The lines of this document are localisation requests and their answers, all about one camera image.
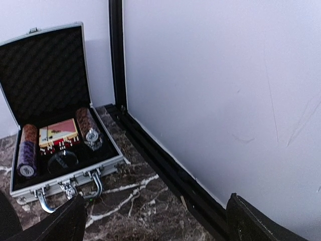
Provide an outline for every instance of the marble floor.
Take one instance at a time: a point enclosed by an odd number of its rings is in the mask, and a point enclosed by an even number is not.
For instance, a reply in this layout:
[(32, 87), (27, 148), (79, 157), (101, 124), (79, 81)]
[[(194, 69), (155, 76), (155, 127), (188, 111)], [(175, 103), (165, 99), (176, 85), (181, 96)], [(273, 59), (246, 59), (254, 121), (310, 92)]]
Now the marble floor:
[[(215, 240), (141, 157), (106, 109), (101, 107), (97, 111), (130, 164), (118, 173), (102, 178), (102, 196), (87, 204), (84, 240)], [(15, 139), (16, 136), (0, 140), (0, 189), (6, 193), (26, 229), (48, 214), (42, 211), (38, 202), (21, 206), (9, 196)], [(93, 190), (92, 184), (82, 186), (83, 192)], [(66, 198), (64, 194), (58, 194), (47, 201), (56, 206)]]

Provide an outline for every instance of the metal case frame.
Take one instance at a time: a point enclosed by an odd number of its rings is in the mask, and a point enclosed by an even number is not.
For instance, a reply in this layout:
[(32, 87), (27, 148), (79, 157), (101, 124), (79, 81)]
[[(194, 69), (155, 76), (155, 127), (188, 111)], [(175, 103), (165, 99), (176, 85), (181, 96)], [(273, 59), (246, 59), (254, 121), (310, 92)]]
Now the metal case frame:
[[(65, 192), (65, 194), (67, 195), (67, 198), (70, 199), (71, 197), (73, 197), (75, 194), (77, 194), (77, 190), (75, 189), (75, 187), (78, 187), (80, 185), (86, 184), (88, 182), (94, 181), (97, 185), (97, 192), (96, 194), (91, 194), (88, 196), (84, 196), (85, 199), (92, 199), (92, 198), (97, 198), (100, 196), (101, 192), (102, 192), (102, 184), (100, 182), (99, 177), (100, 176), (105, 176), (108, 174), (111, 174), (113, 172), (117, 171), (117, 164), (121, 164), (124, 163), (124, 157), (123, 154), (121, 153), (120, 149), (118, 148), (116, 142), (114, 141), (114, 139), (112, 138), (111, 134), (108, 132), (106, 126), (104, 125), (103, 121), (101, 120), (100, 116), (98, 115), (97, 111), (95, 110), (95, 108), (93, 107), (92, 104), (92, 99), (91, 99), (91, 93), (90, 93), (90, 84), (88, 81), (88, 71), (87, 71), (87, 61), (86, 61), (86, 50), (85, 50), (85, 40), (84, 40), (84, 28), (83, 28), (83, 23), (82, 22), (75, 22), (73, 24), (68, 24), (68, 25), (63, 25), (63, 26), (58, 26), (58, 27), (54, 27), (54, 28), (47, 28), (44, 30), (41, 29), (31, 29), (29, 31), (29, 33), (27, 33), (26, 35), (17, 37), (17, 38), (13, 38), (11, 40), (5, 41), (3, 43), (0, 43), (1, 45), (10, 43), (10, 42), (14, 42), (23, 38), (27, 38), (33, 35), (38, 35), (38, 34), (42, 34), (45, 32), (51, 32), (54, 30), (60, 30), (60, 29), (65, 29), (65, 28), (70, 28), (70, 27), (81, 27), (82, 29), (82, 41), (83, 41), (83, 51), (84, 51), (84, 62), (85, 62), (85, 68), (86, 68), (86, 77), (87, 77), (87, 85), (88, 85), (88, 90), (89, 90), (89, 99), (90, 99), (90, 103), (89, 106), (90, 108), (93, 110), (94, 114), (96, 115), (96, 117), (99, 119), (101, 125), (103, 126), (104, 132), (107, 134), (107, 136), (109, 137), (109, 139), (111, 140), (113, 146), (115, 147), (118, 155), (101, 161), (99, 163), (93, 164), (89, 167), (83, 168), (81, 170), (60, 176), (59, 178), (55, 178), (55, 179), (51, 179), (49, 181), (45, 181), (36, 185), (32, 185), (23, 189), (19, 189), (16, 191), (13, 191), (13, 175), (14, 175), (14, 170), (11, 171), (11, 183), (10, 183), (10, 195), (15, 198), (17, 200), (17, 202), (20, 205), (24, 205), (28, 202), (32, 202), (32, 201), (36, 201), (39, 200), (41, 203), (42, 208), (46, 211), (46, 212), (53, 212), (55, 211), (55, 208), (50, 208), (47, 203), (46, 203), (46, 199), (45, 196), (51, 196), (51, 195), (55, 195), (57, 193), (61, 193), (61, 192)], [(9, 105), (9, 102), (6, 98), (6, 95), (4, 93), (4, 90), (0, 84), (0, 88), (1, 91), (3, 93), (3, 96), (5, 98), (5, 101), (7, 102), (7, 106), (10, 109), (10, 112), (18, 126), (19, 132), (21, 131), (21, 127), (19, 125), (19, 123), (17, 122), (17, 119)], [(15, 166), (15, 156), (16, 156), (16, 152), (17, 152), (17, 147), (19, 145), (18, 143), (18, 138), (19, 135), (17, 135), (16, 138), (16, 145), (15, 145), (15, 151), (14, 151), (14, 156), (13, 156), (13, 164), (12, 164), (12, 169)]]

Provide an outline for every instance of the black door frame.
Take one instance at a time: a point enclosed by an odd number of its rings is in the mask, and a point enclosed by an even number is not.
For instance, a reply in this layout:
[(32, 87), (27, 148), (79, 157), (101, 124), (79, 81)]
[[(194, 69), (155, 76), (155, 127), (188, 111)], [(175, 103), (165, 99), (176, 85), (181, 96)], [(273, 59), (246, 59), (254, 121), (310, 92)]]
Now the black door frame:
[(127, 111), (122, 0), (109, 0), (111, 63), (115, 105), (106, 106), (135, 148), (189, 212), (215, 237), (228, 240), (225, 209), (163, 150)]

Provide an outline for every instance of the purple poker chip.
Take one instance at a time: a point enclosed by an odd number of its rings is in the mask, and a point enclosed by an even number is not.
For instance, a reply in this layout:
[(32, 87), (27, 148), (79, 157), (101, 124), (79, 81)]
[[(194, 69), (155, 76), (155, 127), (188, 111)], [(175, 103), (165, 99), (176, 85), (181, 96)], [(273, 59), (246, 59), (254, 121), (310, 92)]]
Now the purple poker chip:
[(37, 175), (36, 144), (22, 142), (19, 145), (17, 173), (26, 178)]

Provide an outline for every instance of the stack of poker chips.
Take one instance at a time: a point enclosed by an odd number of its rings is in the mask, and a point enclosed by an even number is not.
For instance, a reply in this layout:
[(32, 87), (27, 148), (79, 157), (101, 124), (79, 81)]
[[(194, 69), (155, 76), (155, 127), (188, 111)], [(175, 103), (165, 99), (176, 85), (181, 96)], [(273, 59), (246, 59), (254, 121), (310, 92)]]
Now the stack of poker chips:
[(76, 119), (84, 143), (93, 151), (102, 147), (102, 134), (88, 108), (76, 111)]
[(35, 177), (37, 175), (37, 131), (37, 128), (31, 124), (26, 124), (22, 129), (17, 173), (26, 178)]

